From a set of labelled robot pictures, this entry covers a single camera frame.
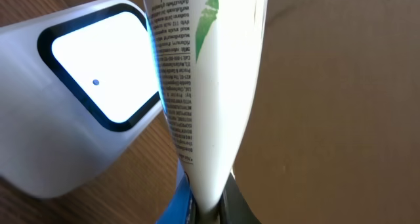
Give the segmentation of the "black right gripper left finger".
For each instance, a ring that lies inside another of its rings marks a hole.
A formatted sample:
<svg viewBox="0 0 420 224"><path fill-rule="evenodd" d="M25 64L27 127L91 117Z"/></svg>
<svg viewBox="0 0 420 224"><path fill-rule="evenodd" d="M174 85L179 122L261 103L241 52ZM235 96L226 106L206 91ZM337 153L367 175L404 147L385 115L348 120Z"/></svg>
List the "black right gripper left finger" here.
<svg viewBox="0 0 420 224"><path fill-rule="evenodd" d="M178 161L175 193L156 224L196 224L196 214L196 202L188 176Z"/></svg>

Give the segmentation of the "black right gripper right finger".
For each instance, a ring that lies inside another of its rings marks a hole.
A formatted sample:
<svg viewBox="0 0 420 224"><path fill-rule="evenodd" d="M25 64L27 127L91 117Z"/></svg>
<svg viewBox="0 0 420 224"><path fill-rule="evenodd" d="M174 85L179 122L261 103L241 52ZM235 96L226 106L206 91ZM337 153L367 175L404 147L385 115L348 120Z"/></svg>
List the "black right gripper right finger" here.
<svg viewBox="0 0 420 224"><path fill-rule="evenodd" d="M219 202L220 224L261 224L230 173Z"/></svg>

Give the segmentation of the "white tube with gold cap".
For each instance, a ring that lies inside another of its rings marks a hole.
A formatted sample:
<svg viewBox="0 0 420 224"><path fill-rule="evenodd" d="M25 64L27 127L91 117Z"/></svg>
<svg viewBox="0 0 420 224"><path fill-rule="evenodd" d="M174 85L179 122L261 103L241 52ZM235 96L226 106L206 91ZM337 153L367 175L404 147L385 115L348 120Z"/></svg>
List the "white tube with gold cap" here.
<svg viewBox="0 0 420 224"><path fill-rule="evenodd" d="M213 213L253 105L268 0L144 0L159 93L201 213Z"/></svg>

